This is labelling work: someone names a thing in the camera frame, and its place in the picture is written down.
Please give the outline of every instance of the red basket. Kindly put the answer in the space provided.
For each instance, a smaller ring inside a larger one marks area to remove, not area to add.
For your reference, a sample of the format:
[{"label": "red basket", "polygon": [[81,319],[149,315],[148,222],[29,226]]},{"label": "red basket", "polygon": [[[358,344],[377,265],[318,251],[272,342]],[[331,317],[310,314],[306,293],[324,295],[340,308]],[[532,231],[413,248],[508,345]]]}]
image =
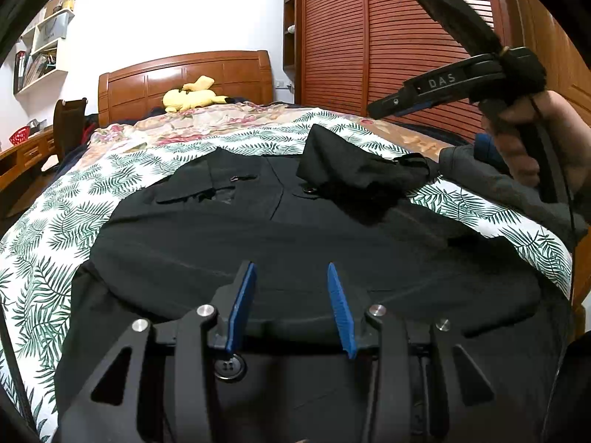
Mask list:
[{"label": "red basket", "polygon": [[17,145],[19,143],[23,143],[29,138],[29,134],[31,133],[31,129],[28,126],[23,126],[23,128],[19,128],[14,134],[8,138],[12,144]]}]

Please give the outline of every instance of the pikachu plush toy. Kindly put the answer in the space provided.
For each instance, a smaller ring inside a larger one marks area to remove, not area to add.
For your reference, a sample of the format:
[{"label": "pikachu plush toy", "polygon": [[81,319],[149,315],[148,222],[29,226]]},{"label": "pikachu plush toy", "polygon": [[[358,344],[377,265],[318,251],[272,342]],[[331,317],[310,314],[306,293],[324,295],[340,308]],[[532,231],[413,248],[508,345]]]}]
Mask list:
[{"label": "pikachu plush toy", "polygon": [[212,90],[209,90],[214,82],[213,78],[203,75],[195,83],[183,85],[182,90],[167,91],[162,98],[164,108],[168,113],[176,113],[213,103],[226,103],[227,97],[218,97]]}]

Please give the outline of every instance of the gray fabric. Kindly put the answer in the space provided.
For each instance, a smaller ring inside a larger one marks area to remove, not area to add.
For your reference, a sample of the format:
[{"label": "gray fabric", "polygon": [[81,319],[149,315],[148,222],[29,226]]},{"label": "gray fabric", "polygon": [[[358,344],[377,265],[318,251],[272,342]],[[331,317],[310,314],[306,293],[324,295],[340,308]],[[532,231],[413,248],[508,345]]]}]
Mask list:
[{"label": "gray fabric", "polygon": [[545,226],[564,242],[569,251],[587,234],[587,223],[580,215],[574,214],[573,239],[567,205],[544,203],[534,188],[521,185],[489,164],[475,160],[471,144],[441,150],[439,171],[445,179],[491,201],[512,207]]}]

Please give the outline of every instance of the headboard panel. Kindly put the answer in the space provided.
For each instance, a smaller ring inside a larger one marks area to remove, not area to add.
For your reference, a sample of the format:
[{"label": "headboard panel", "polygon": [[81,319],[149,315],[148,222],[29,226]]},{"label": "headboard panel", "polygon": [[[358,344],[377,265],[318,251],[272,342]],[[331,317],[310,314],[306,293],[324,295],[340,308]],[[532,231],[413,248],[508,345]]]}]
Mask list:
[{"label": "headboard panel", "polygon": [[144,117],[162,107],[168,90],[207,75],[218,95],[244,97],[257,104],[273,101],[273,77],[266,50],[211,51],[170,56],[128,66],[99,77],[99,124]]}]

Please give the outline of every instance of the white wall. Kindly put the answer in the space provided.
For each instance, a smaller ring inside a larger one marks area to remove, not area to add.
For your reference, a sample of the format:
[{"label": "white wall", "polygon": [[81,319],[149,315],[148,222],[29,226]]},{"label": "white wall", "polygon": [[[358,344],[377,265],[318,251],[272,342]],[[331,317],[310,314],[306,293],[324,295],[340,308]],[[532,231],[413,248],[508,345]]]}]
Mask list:
[{"label": "white wall", "polygon": [[[75,14],[68,28],[70,70],[63,87],[43,85],[23,99],[25,123],[51,121],[60,98],[86,97],[87,114],[96,113],[101,73],[184,53],[266,49],[274,79],[289,82],[283,73],[283,0],[77,0]],[[19,112],[12,92],[13,61],[14,54],[7,69],[2,67],[0,91],[4,100],[10,90],[8,107],[19,118],[0,113],[0,135],[22,126],[23,109]],[[293,95],[276,90],[276,100],[292,102]]]}]

